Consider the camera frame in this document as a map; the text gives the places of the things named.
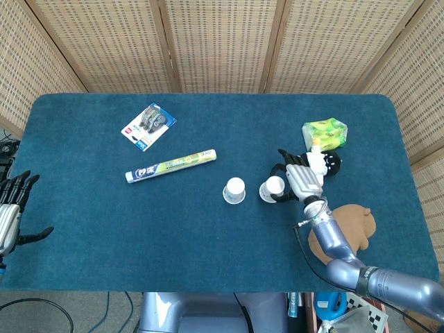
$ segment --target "black and white plush toy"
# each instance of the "black and white plush toy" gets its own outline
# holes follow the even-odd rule
[[[310,152],[303,153],[301,158],[313,170],[318,182],[324,185],[324,176],[333,176],[341,168],[341,158],[336,151],[321,151],[313,146]]]

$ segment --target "floor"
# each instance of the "floor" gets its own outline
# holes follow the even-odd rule
[[[141,293],[129,293],[134,312],[122,333],[133,333],[140,313]],[[100,321],[106,309],[107,293],[82,291],[1,291],[0,303],[19,298],[45,298],[64,307],[74,322],[75,333],[88,333]],[[391,333],[412,332],[401,315],[388,310],[388,325]],[[118,332],[130,314],[130,303],[124,293],[110,293],[108,316],[94,332]],[[60,310],[40,302],[25,302],[6,307],[0,311],[2,333],[63,333],[69,332],[69,324]]]

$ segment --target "green package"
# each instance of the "green package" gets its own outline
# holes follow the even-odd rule
[[[347,141],[347,125],[335,118],[304,123],[302,135],[305,147],[310,151],[313,140],[321,143],[321,151],[329,151],[341,147]]]

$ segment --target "woven screen panel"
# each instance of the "woven screen panel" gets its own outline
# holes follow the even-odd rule
[[[365,92],[394,102],[409,156],[444,138],[444,1],[435,1]]]
[[[258,92],[276,0],[166,0],[184,92]]]
[[[38,96],[84,88],[16,0],[0,1],[0,31],[0,115],[23,131]]]
[[[413,0],[294,0],[270,92],[349,92]]]
[[[414,171],[413,176],[438,258],[439,271],[444,273],[444,156]]]
[[[35,0],[42,23],[92,92],[168,92],[148,0]]]

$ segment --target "table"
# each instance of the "table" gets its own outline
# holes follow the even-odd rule
[[[120,130],[151,102],[178,121],[141,152]],[[330,117],[349,130],[338,149],[341,171],[325,180],[324,194],[332,209],[370,207],[377,222],[359,257],[437,280],[398,119],[384,96],[48,94],[33,105],[14,174],[41,175],[22,232],[55,230],[6,258],[2,288],[330,290],[309,270],[292,233],[302,205],[271,205],[258,194],[281,162],[277,149],[303,153],[301,126]],[[214,162],[134,184],[125,180],[129,170],[210,148]],[[246,184],[240,205],[222,197],[234,176]],[[310,259],[323,272],[311,253]]]

